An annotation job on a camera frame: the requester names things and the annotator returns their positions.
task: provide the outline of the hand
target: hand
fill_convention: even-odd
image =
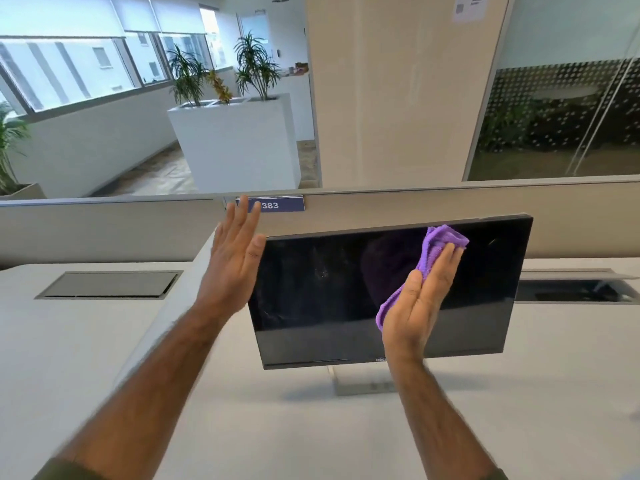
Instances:
[[[422,282],[422,273],[409,273],[396,304],[382,325],[387,361],[422,362],[424,347],[436,323],[442,300],[449,292],[464,249],[448,243]]]
[[[223,321],[240,311],[251,297],[266,238],[255,233],[260,219],[260,202],[247,217],[249,199],[227,205],[227,218],[219,224],[213,239],[211,259],[202,277],[193,307]]]

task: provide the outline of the monitor stand base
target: monitor stand base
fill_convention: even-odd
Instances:
[[[335,395],[396,392],[386,362],[329,365]]]

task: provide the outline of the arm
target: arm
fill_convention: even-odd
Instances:
[[[194,305],[57,455],[109,480],[153,478],[213,342],[249,299],[264,250],[260,205],[230,204]]]
[[[447,244],[424,284],[420,271],[412,271],[382,331],[389,369],[430,480],[482,480],[501,475],[424,366],[424,347],[462,252]]]

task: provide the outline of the beige partition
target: beige partition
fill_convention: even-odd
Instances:
[[[526,212],[528,257],[640,257],[640,182],[308,191],[307,210],[264,214],[267,235]],[[0,268],[44,262],[190,261],[224,216],[220,196],[0,203]]]
[[[462,181],[508,0],[307,0],[324,188]]]

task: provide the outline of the window sill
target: window sill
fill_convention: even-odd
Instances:
[[[151,91],[156,91],[159,89],[164,89],[171,87],[173,81],[164,80],[162,82],[155,82],[153,84],[148,84],[143,88],[133,88],[128,91],[122,91],[116,94],[109,94],[108,96],[102,96],[99,98],[88,99],[85,101],[79,101],[71,104],[65,104],[64,106],[53,107],[51,109],[45,109],[43,111],[38,111],[30,114],[25,114],[20,117],[21,120],[26,121],[27,123],[37,123],[39,121],[50,120],[52,118],[57,118],[64,114],[70,114],[76,111],[82,111],[84,109],[89,109],[91,107],[100,106],[102,104],[107,104],[114,101],[119,101],[120,99],[126,99],[128,97],[136,96],[139,94],[149,93]]]

